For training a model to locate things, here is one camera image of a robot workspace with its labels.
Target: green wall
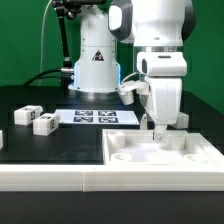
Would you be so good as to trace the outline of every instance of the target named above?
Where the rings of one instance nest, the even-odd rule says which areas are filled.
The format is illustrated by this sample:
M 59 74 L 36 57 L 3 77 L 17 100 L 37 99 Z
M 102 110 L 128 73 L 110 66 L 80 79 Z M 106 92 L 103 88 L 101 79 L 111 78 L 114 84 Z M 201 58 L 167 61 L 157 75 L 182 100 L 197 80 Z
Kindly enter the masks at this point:
M 107 10 L 111 1 L 104 6 Z M 21 85 L 40 71 L 42 17 L 48 0 L 3 1 L 0 13 L 0 85 Z M 184 45 L 188 75 L 184 89 L 224 114 L 224 2 L 194 0 L 197 25 Z M 66 21 L 70 54 L 79 58 L 79 19 Z M 132 72 L 132 47 L 118 44 L 122 76 Z M 44 70 L 61 67 L 62 51 L 57 17 L 50 8 L 45 30 Z M 42 85 L 59 85 L 44 80 Z

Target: black table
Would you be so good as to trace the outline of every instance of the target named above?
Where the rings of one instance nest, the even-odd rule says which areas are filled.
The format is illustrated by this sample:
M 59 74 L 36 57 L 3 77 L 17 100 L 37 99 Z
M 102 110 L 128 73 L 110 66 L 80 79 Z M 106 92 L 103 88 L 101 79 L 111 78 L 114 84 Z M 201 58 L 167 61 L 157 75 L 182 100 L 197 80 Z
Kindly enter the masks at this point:
M 130 106 L 123 106 L 119 99 L 89 102 L 69 97 L 57 87 L 5 86 L 0 87 L 0 96 L 0 129 L 8 138 L 8 144 L 0 152 L 2 164 L 103 163 L 101 131 L 105 126 L 61 126 L 47 138 L 33 136 L 32 126 L 13 124 L 13 111 L 22 106 L 41 105 L 50 113 L 56 108 L 133 110 L 138 118 L 144 112 L 138 97 Z M 190 115 L 188 132 L 201 133 L 224 153 L 221 113 L 189 92 L 183 93 L 181 111 Z M 1 192 L 0 205 L 1 223 L 219 224 L 224 221 L 224 192 Z

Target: warning label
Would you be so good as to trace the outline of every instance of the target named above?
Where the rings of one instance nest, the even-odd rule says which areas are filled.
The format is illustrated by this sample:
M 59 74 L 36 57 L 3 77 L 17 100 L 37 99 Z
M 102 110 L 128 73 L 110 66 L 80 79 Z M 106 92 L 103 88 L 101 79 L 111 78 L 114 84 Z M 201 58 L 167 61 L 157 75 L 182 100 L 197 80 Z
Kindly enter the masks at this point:
M 100 50 L 98 50 L 96 52 L 96 54 L 94 55 L 93 61 L 104 61 L 103 56 L 102 56 Z

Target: white block with black dot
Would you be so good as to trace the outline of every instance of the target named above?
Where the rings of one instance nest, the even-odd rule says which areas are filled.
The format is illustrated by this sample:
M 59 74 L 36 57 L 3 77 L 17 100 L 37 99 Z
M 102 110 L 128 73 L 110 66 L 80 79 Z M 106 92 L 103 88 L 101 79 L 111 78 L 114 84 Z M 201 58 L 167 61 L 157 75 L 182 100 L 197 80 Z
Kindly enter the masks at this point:
M 43 112 L 41 106 L 27 105 L 14 111 L 14 123 L 18 125 L 29 125 L 34 119 L 40 117 Z
M 0 150 L 2 149 L 3 147 L 3 134 L 2 134 L 2 131 L 0 131 Z
M 60 115 L 45 113 L 33 121 L 33 134 L 48 136 L 58 128 Z

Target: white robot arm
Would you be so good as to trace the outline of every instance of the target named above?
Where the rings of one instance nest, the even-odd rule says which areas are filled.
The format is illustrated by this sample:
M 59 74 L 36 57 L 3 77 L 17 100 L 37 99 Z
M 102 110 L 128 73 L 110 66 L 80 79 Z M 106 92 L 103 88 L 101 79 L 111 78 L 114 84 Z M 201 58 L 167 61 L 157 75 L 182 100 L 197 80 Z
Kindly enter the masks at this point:
M 181 77 L 187 73 L 187 63 L 179 49 L 194 25 L 191 0 L 114 0 L 109 9 L 111 33 L 119 41 L 143 49 L 136 63 L 149 91 L 140 91 L 140 98 L 155 123 L 156 141 L 163 141 L 167 125 L 178 119 Z M 127 82 L 119 86 L 124 101 L 127 93 L 127 103 L 131 103 L 130 85 Z

